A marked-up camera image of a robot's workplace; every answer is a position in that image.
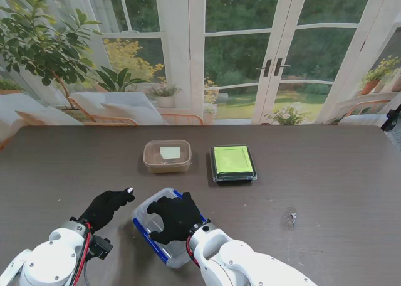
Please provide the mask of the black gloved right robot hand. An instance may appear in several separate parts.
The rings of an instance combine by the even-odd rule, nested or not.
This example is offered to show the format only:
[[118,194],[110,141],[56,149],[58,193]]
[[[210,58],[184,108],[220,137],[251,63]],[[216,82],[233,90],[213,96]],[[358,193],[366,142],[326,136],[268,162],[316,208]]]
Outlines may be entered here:
[[190,192],[184,192],[181,198],[163,196],[148,206],[147,213],[157,214],[162,219],[163,230],[153,231],[150,234],[153,241],[162,245],[167,245],[171,241],[186,241],[190,230],[203,222]]

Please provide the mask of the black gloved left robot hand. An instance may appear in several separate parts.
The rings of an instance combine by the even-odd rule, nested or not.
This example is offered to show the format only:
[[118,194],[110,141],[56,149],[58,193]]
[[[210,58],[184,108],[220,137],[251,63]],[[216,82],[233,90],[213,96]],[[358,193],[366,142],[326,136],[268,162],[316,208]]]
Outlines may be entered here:
[[78,218],[78,222],[89,224],[91,233],[96,233],[113,219],[116,211],[134,201],[135,196],[128,189],[105,191],[98,195]]

